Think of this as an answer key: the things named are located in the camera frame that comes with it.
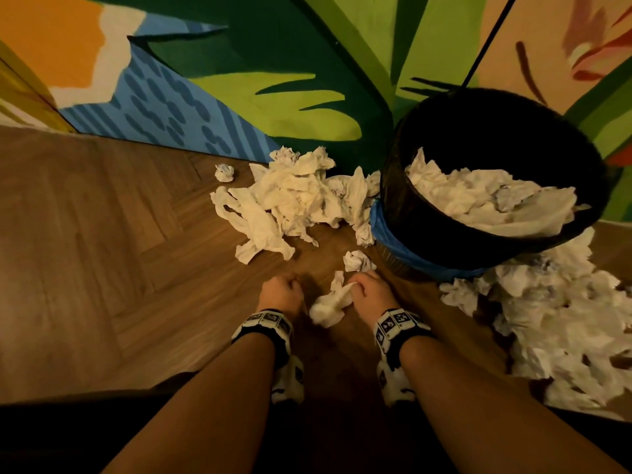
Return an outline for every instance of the painted wall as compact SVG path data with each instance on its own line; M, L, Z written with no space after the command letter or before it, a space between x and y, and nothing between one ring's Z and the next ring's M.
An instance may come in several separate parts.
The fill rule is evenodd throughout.
M266 161L380 167L394 122L462 83L507 0L0 0L0 122ZM632 2L517 0L470 86L565 114L632 222Z

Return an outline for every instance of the hand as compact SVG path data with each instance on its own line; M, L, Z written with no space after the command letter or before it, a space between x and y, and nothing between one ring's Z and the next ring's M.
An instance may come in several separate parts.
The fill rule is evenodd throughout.
M358 283L352 287L353 304L371 329L384 311L399 308L391 287L375 271L357 273L349 282Z
M266 281L261 287L257 311L278 309L292 322L304 311L303 289L296 273L285 273Z

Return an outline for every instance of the forearm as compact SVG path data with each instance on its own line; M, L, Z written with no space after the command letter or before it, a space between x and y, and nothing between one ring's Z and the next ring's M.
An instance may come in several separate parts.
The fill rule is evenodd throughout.
M626 472L548 409L435 339L413 337L399 357L460 472Z
M178 391L104 472L250 472L265 430L274 356L268 337L243 336Z

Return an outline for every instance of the trash can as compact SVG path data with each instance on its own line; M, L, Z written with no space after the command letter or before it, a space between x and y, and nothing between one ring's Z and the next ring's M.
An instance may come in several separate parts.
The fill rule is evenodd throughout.
M444 173L504 169L543 187L572 186L577 203L591 207L546 238L508 238L469 227L433 206L406 176L420 147ZM565 243L601 217L610 195L606 166L579 129L540 103L488 88L437 94L410 111L395 130L380 188L392 235L423 260L459 270L493 267Z

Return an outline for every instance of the patterned wristband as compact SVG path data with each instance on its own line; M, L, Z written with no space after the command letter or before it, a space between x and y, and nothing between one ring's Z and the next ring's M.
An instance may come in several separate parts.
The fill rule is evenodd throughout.
M276 351L274 370L288 363L289 355L291 354L289 340L292 337L293 328L292 323L283 313L272 309L254 313L237 328L231 339L235 342L251 332L264 334L274 343Z
M375 323L373 334L386 362L393 370L401 366L399 350L405 341L418 335L435 337L430 326L419 316L403 309L386 310Z

